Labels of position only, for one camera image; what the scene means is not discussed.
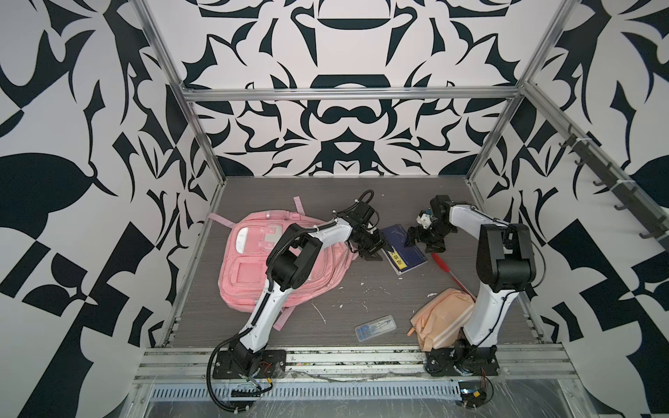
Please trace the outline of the dark navy notebook yellow label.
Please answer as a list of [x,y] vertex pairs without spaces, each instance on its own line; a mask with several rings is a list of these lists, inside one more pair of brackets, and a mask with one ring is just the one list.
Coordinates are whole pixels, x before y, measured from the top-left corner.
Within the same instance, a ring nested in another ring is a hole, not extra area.
[[407,231],[400,224],[383,228],[381,234],[387,242],[383,254],[397,276],[419,268],[427,262],[426,256],[418,247],[406,246]]

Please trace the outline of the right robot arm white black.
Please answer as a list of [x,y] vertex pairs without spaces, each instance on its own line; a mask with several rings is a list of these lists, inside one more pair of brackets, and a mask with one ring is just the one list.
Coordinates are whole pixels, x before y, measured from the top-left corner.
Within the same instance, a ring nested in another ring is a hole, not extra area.
[[463,325],[473,348],[491,348],[512,302],[535,280],[537,268],[531,231],[481,212],[473,205],[437,195],[409,228],[405,245],[425,245],[428,254],[443,254],[450,233],[465,232],[477,240],[479,291],[470,319]]

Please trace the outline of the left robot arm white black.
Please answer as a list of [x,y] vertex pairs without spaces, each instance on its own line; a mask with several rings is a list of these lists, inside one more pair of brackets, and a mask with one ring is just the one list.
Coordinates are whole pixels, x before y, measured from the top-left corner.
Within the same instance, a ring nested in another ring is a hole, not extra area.
[[238,365],[256,369],[275,322],[336,287],[355,258],[381,258],[388,244],[376,226],[373,197],[363,192],[327,222],[302,209],[254,212],[237,223],[214,217],[231,232],[218,280],[221,297],[250,314],[225,345]]

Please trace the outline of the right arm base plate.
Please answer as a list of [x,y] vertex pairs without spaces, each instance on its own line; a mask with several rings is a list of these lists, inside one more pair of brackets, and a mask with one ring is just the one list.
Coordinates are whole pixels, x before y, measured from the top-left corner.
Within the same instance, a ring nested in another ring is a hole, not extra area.
[[426,353],[425,371],[434,377],[497,376],[497,346],[489,348],[453,347]]

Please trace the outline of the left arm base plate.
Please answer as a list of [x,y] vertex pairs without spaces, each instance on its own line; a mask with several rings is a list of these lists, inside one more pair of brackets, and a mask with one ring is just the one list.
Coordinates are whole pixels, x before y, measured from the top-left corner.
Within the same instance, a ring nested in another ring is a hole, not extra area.
[[217,353],[212,375],[215,380],[231,380],[242,376],[275,378],[285,372],[286,363],[286,350],[264,350],[261,354],[254,355],[224,350]]

